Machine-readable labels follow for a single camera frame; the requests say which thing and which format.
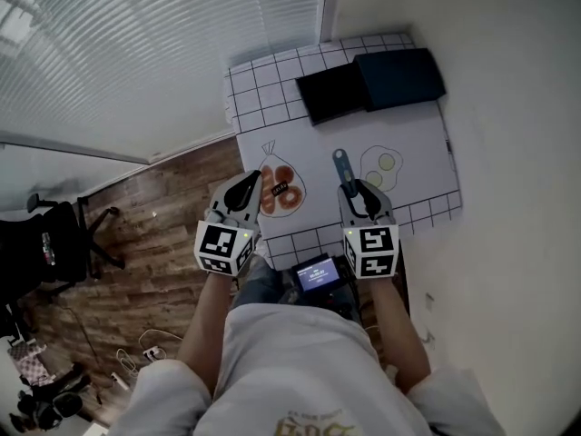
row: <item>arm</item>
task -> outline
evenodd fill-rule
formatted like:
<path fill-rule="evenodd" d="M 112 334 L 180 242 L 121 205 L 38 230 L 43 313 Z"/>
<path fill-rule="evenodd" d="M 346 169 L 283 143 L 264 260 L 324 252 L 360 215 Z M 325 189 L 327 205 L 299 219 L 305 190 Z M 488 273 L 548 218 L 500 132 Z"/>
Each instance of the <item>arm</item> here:
<path fill-rule="evenodd" d="M 177 360 L 144 367 L 111 436 L 186 436 L 212 403 L 222 361 L 231 278 L 211 273 Z"/>
<path fill-rule="evenodd" d="M 220 364 L 224 324 L 230 308 L 231 278 L 210 273 L 203 286 L 195 314 L 183 338 L 177 360 L 184 362 L 213 394 Z"/>
<path fill-rule="evenodd" d="M 429 427 L 448 436 L 504 436 L 472 374 L 451 369 L 431 374 L 428 355 L 391 280 L 369 283 L 383 350 L 388 363 L 399 369 L 396 383 Z"/>
<path fill-rule="evenodd" d="M 396 383 L 406 394 L 429 376 L 428 355 L 391 280 L 370 280 L 369 287 L 386 359 L 398 368 Z"/>

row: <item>white wall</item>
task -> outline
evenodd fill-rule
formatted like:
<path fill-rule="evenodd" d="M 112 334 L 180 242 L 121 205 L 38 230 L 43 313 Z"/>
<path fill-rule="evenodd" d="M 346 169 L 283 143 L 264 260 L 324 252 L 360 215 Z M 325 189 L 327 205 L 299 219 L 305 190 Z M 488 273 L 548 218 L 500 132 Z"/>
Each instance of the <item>white wall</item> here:
<path fill-rule="evenodd" d="M 9 434 L 18 434 L 10 423 L 8 414 L 18 414 L 16 404 L 18 403 L 18 392 L 24 386 L 18 379 L 16 370 L 7 350 L 10 349 L 7 338 L 0 339 L 0 382 L 2 388 L 0 391 L 0 425 L 8 431 Z"/>
<path fill-rule="evenodd" d="M 336 36 L 412 25 L 447 85 L 464 214 L 404 245 L 420 320 L 442 359 L 476 371 L 509 434 L 558 434 L 581 406 L 581 0 L 339 11 Z"/>
<path fill-rule="evenodd" d="M 0 148 L 0 213 L 26 208 L 32 193 L 47 200 L 74 200 L 141 167 L 135 163 L 6 145 Z"/>

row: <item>person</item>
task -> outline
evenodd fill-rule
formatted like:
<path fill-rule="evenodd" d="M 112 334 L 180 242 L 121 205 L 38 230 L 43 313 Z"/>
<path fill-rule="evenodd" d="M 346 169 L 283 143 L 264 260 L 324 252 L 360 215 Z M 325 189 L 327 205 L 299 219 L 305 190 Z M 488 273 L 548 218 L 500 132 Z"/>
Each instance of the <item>person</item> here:
<path fill-rule="evenodd" d="M 232 306 L 231 278 L 209 274 L 177 360 L 140 371 L 109 435 L 504 434 L 477 382 L 431 372 L 391 279 L 368 283 L 397 387 L 355 319 L 285 303 L 257 258 Z"/>

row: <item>drawing of egg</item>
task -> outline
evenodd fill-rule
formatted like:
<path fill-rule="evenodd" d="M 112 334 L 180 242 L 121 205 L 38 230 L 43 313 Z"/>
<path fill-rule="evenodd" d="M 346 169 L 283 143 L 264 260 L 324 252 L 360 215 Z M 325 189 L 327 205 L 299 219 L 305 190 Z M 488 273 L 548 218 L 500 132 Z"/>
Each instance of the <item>drawing of egg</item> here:
<path fill-rule="evenodd" d="M 403 157 L 397 150 L 373 145 L 361 156 L 359 178 L 385 193 L 398 183 L 398 173 L 402 166 Z"/>

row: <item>white t-shirt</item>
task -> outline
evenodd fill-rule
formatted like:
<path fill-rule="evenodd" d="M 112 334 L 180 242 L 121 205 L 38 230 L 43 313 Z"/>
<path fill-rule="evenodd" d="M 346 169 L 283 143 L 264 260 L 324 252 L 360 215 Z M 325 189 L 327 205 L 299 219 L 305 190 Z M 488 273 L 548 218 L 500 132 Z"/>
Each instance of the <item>white t-shirt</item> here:
<path fill-rule="evenodd" d="M 478 384 L 432 373 L 404 396 L 380 368 L 369 336 L 338 314 L 249 304 L 229 313 L 212 396 L 185 364 L 141 370 L 110 436 L 504 434 Z"/>

